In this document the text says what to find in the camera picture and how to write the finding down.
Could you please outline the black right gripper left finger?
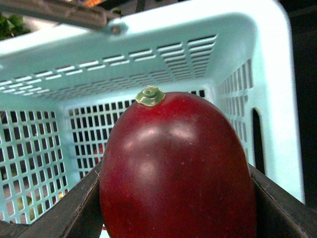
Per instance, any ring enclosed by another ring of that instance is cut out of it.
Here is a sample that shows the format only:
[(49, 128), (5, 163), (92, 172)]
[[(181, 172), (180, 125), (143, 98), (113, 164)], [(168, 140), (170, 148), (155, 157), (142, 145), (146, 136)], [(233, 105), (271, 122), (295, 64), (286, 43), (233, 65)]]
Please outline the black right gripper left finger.
[(30, 225), (0, 223), (2, 238), (98, 238), (102, 232), (99, 162), (56, 205)]

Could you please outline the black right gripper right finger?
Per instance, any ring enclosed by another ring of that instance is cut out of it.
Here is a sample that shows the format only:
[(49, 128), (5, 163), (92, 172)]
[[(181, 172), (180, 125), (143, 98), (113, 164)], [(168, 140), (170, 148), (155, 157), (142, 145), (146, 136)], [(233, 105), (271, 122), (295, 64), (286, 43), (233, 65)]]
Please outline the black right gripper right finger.
[(315, 238), (317, 214), (249, 165), (257, 200), (258, 238)]

